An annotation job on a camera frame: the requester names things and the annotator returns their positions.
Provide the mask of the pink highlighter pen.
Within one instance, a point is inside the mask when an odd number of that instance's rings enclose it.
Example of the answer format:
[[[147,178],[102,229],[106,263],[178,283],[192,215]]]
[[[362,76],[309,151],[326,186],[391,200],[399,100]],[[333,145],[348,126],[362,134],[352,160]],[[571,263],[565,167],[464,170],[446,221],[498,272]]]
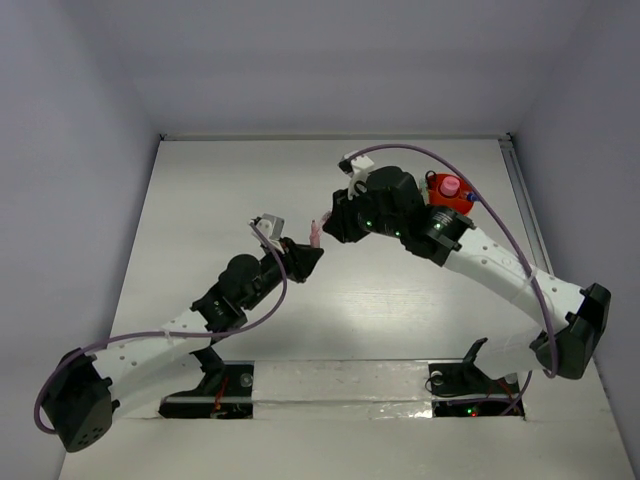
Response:
[[[319,248],[321,246],[321,226],[313,220],[310,225],[309,243],[313,248]]]

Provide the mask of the black scissors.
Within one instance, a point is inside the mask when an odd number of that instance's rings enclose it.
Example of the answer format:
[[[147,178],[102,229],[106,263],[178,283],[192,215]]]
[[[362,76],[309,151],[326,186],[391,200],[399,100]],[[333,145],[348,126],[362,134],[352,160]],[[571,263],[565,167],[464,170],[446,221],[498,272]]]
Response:
[[[428,171],[425,173],[425,181],[426,181],[427,183],[435,182],[436,180],[437,180],[437,173],[436,173],[435,171],[433,171],[433,170],[428,170]]]

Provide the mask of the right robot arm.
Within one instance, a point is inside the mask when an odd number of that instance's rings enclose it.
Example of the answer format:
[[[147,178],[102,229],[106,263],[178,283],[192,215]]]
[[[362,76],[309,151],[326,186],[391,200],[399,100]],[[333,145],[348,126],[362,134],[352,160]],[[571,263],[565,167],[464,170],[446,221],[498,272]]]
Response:
[[[584,375],[607,323],[610,292],[582,288],[523,267],[467,216],[425,202],[414,177],[396,166],[375,168],[366,157],[342,161],[349,185],[334,192],[324,231],[341,243],[370,233],[398,240],[411,254],[461,274],[516,307],[541,332],[475,343],[460,368],[462,384],[482,392],[512,373],[547,370],[577,380]]]

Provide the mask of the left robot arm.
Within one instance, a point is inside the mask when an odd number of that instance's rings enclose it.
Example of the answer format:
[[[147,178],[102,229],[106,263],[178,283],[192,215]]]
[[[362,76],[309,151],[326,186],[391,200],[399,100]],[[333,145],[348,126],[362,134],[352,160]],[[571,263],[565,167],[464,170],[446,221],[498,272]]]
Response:
[[[233,257],[217,282],[176,318],[151,330],[118,335],[66,353],[36,397],[33,419],[74,453],[88,448],[113,423],[165,396],[189,368],[186,381],[216,395],[226,366],[214,344],[259,326],[247,314],[274,290],[303,283],[324,251],[318,239],[298,244],[282,237],[262,258]]]

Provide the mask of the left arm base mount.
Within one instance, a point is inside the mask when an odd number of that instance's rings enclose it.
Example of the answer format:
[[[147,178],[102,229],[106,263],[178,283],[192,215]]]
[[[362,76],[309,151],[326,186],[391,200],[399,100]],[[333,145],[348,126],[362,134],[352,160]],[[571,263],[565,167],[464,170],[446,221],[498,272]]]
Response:
[[[225,364],[211,347],[191,353],[202,378],[191,390],[161,400],[165,419],[247,420],[253,418],[254,363]]]

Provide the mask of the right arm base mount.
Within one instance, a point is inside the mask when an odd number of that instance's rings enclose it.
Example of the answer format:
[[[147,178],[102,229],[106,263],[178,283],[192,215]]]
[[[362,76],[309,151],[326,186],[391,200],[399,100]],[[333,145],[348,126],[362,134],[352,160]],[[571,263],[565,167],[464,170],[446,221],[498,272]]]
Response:
[[[523,402],[513,405],[520,394],[518,380],[490,379],[475,365],[487,341],[476,340],[461,360],[429,364],[424,386],[436,418],[525,417]]]

